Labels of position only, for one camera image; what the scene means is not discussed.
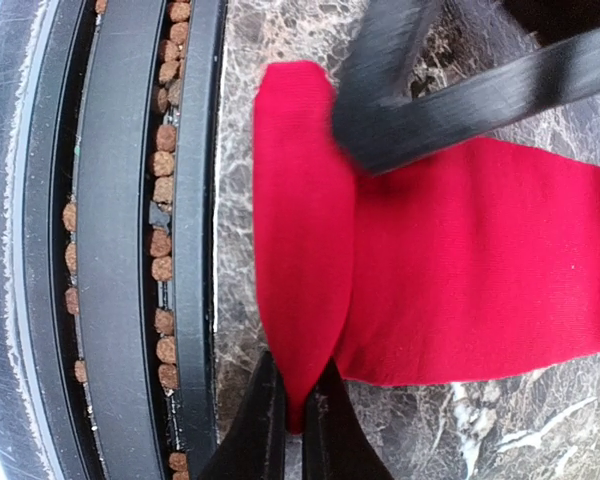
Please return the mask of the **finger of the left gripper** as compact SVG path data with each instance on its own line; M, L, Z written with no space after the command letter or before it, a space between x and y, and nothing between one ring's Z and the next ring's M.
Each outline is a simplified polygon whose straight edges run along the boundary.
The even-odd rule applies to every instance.
M332 109L337 143L382 174L535 114L600 93L600 1L506 1L541 48L425 97L398 89L438 1L372 1Z

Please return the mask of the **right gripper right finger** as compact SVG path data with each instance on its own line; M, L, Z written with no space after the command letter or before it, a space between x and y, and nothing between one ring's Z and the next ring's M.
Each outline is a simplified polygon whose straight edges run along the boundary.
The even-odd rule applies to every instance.
M390 479L356 417L343 379L330 360L305 405L304 479Z

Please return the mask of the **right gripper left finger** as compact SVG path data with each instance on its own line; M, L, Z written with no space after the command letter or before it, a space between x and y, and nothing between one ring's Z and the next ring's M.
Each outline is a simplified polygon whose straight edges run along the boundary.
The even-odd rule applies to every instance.
M260 356L231 428L200 479L284 478L286 392L272 354Z

